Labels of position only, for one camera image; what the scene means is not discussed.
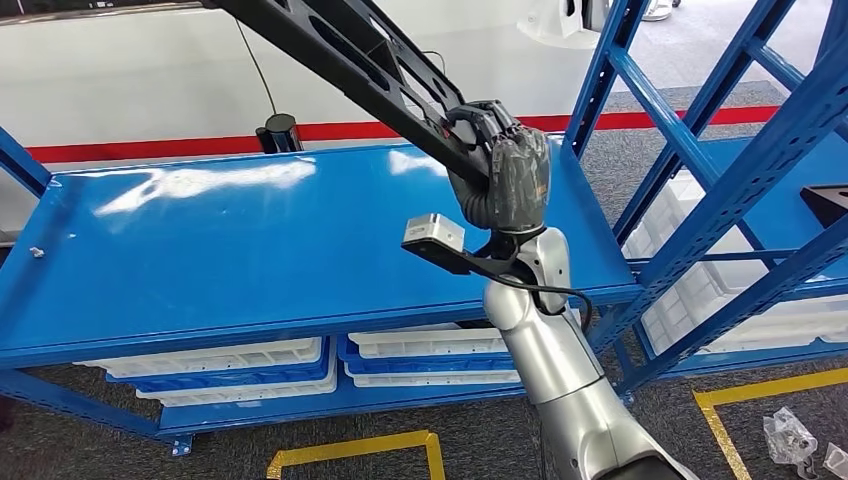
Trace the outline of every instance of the black cable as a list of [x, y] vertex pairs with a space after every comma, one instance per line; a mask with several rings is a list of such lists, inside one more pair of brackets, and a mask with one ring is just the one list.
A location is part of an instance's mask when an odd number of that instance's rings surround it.
[[500, 275], [486, 275], [486, 277], [490, 280], [506, 285], [508, 287], [519, 288], [521, 290], [527, 290], [528, 292], [558, 293], [560, 295], [574, 295], [575, 297], [580, 298], [580, 300], [583, 300], [583, 306], [585, 309], [585, 311], [581, 312], [580, 314], [583, 317], [580, 321], [580, 330], [583, 333], [586, 333], [589, 330], [589, 323], [592, 320], [592, 300], [580, 290], [574, 290], [571, 288], [564, 287], [550, 287], [547, 285], [532, 285], [529, 283], [521, 283], [516, 282], [514, 280], [510, 280], [508, 278], [504, 278]]
[[247, 37], [244, 36], [244, 30], [242, 30], [241, 28], [241, 22], [236, 20], [236, 26], [238, 27], [239, 33], [241, 34], [241, 39], [244, 40], [244, 46], [247, 47], [247, 53], [250, 54], [250, 59], [253, 60], [253, 65], [256, 67], [256, 71], [259, 73], [259, 79], [262, 80], [262, 85], [265, 87], [265, 93], [268, 95], [268, 101], [271, 103], [271, 111], [273, 111], [274, 115], [276, 115], [277, 106], [274, 105], [274, 97], [271, 95], [271, 89], [268, 88], [268, 82], [265, 81], [265, 74], [262, 73], [262, 69], [259, 68], [259, 62], [256, 61], [256, 56], [253, 55], [253, 50], [247, 43]]
[[447, 72], [447, 68], [445, 67], [445, 57], [443, 57], [441, 53], [439, 53], [435, 50], [424, 50], [421, 53], [432, 53], [433, 55], [436, 55], [437, 57], [439, 57], [439, 60], [442, 61], [442, 73], [447, 75], [448, 72]]

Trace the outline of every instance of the shelf surface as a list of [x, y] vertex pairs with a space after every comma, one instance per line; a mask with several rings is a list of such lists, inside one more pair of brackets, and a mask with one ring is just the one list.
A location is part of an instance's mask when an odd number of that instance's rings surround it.
[[[701, 142], [719, 172], [733, 163], [750, 138]], [[800, 248], [824, 229], [801, 200], [801, 188], [809, 185], [848, 183], [848, 143], [830, 134], [801, 159], [771, 191], [745, 215], [745, 222], [766, 249]], [[826, 269], [814, 280], [844, 280], [848, 293], [848, 258]]]
[[[629, 301], [641, 287], [558, 145], [547, 220], [574, 286]], [[482, 278], [400, 248], [430, 212], [470, 250], [488, 239], [411, 145], [57, 174], [0, 270], [0, 368], [479, 319]]]
[[163, 408], [159, 435], [184, 435], [308, 418], [524, 395], [524, 389], [516, 384], [357, 388], [353, 380], [343, 373], [341, 361], [338, 369], [340, 373], [336, 391], [326, 395]]

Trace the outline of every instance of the yellow floor tape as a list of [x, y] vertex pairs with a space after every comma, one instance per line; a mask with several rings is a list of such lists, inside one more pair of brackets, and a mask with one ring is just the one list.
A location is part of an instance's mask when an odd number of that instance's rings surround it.
[[721, 423], [715, 407], [846, 382], [848, 382], [848, 368], [839, 368], [809, 375], [799, 375], [797, 377], [781, 378], [768, 382], [714, 390], [712, 392], [693, 391], [692, 394], [695, 396], [695, 402], [704, 414], [704, 418], [707, 420], [710, 430], [713, 431], [713, 435], [719, 447], [721, 447], [725, 458], [727, 458], [727, 463], [730, 465], [736, 478], [738, 480], [751, 480], [751, 474], [745, 468], [742, 457], [739, 456], [739, 452], [736, 451], [733, 441], [730, 440], [730, 436], [727, 434], [724, 424]]
[[280, 450], [274, 455], [271, 464], [268, 465], [266, 477], [276, 480], [282, 479], [283, 467], [411, 447], [424, 447], [426, 449], [427, 465], [430, 469], [431, 480], [445, 479], [445, 468], [442, 464], [442, 449], [439, 446], [439, 436], [427, 430], [363, 438], [349, 442], [330, 443], [315, 447], [296, 448], [294, 450]]

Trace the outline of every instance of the white storage bin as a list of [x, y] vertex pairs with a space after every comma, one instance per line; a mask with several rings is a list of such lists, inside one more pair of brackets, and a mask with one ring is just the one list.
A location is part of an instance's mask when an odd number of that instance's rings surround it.
[[362, 358], [506, 352], [497, 328], [463, 329], [453, 323], [348, 334]]
[[321, 341], [321, 337], [300, 338], [233, 347], [108, 358], [77, 362], [77, 365], [104, 368], [115, 378], [293, 365], [316, 362], [321, 356]]
[[[670, 180], [625, 242], [628, 258], [651, 257], [704, 196], [686, 170]], [[733, 227], [709, 253], [752, 251]], [[759, 260], [698, 262], [642, 317], [648, 339], [659, 354], [730, 302], [768, 272]], [[778, 304], [746, 320], [701, 353], [807, 345], [817, 337], [848, 341], [848, 296]]]
[[425, 387], [433, 385], [481, 385], [491, 383], [520, 383], [515, 370], [410, 372], [354, 375], [345, 365], [345, 373], [357, 387]]
[[209, 403], [249, 402], [268, 398], [320, 395], [336, 391], [338, 360], [335, 341], [330, 345], [327, 376], [321, 380], [307, 382], [267, 383], [238, 385], [233, 387], [192, 388], [165, 392], [142, 392], [136, 390], [138, 398], [159, 400], [165, 407], [184, 407]]

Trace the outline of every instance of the red stripe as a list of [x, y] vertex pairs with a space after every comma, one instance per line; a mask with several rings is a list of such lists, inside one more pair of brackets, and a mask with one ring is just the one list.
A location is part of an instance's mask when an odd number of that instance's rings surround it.
[[[758, 123], [768, 121], [777, 106], [723, 108], [713, 118], [712, 125]], [[682, 116], [684, 111], [677, 112]], [[546, 132], [565, 130], [570, 115], [541, 115], [519, 117], [522, 123]], [[652, 128], [654, 122], [645, 112], [605, 113], [598, 119], [596, 129]], [[297, 126], [301, 140], [361, 140], [397, 138], [398, 135], [380, 122], [306, 123]], [[197, 155], [233, 155], [260, 151], [256, 137], [186, 138], [145, 142], [99, 143], [86, 145], [57, 145], [27, 148], [41, 163], [91, 162], [96, 160], [131, 160], [140, 158], [191, 157]]]

